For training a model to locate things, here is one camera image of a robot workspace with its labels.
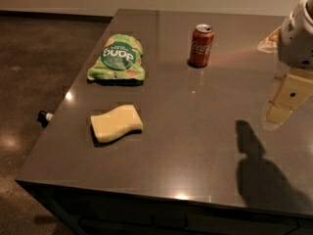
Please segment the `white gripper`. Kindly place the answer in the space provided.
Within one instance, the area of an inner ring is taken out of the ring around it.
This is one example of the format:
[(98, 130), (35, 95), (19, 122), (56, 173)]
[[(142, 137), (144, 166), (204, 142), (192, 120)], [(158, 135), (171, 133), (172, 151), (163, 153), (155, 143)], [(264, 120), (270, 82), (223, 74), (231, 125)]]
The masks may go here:
[(313, 0), (300, 0), (283, 21), (278, 41), (279, 60), (292, 69), (280, 78), (262, 125), (275, 130), (313, 94)]

